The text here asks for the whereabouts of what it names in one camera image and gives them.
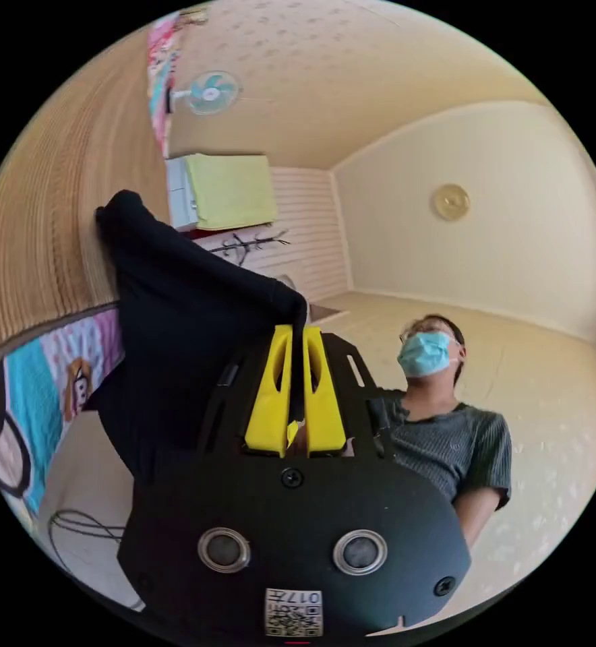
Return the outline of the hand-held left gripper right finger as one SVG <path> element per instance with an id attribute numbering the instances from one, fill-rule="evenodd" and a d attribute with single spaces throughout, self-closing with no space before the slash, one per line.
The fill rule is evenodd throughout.
<path id="1" fill-rule="evenodd" d="M 303 330 L 303 387 L 307 454 L 339 453 L 346 435 L 321 329 Z"/>

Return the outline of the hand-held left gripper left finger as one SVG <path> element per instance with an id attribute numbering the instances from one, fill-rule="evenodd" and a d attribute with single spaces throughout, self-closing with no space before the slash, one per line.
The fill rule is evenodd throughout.
<path id="1" fill-rule="evenodd" d="M 244 436 L 253 452 L 286 454 L 292 358 L 293 328 L 276 326 Z"/>

